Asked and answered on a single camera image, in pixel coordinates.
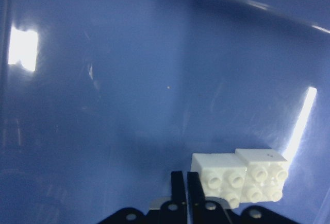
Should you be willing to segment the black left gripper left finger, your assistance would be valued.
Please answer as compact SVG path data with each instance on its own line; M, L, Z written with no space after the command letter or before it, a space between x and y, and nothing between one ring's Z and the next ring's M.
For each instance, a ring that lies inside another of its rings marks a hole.
M186 190L182 171L171 172L171 204L172 223L186 223Z

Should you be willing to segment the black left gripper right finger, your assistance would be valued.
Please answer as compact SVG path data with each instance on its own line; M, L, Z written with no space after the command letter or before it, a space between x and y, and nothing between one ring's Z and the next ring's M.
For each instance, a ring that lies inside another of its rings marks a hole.
M191 221L194 224L206 223L206 199L202 184L197 172L188 172L187 174L189 213Z

